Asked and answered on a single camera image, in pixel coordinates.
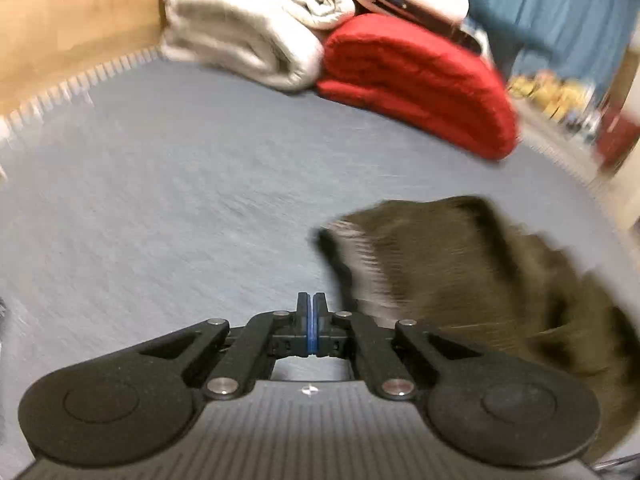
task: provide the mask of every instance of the red towel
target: red towel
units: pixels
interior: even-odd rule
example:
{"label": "red towel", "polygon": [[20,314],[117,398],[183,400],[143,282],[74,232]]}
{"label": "red towel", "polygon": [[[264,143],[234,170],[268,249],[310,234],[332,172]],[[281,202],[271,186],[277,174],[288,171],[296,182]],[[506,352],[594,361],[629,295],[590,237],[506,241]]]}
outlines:
{"label": "red towel", "polygon": [[324,44],[320,94],[432,132],[484,158],[516,145],[516,115],[499,74],[432,32],[363,14]]}

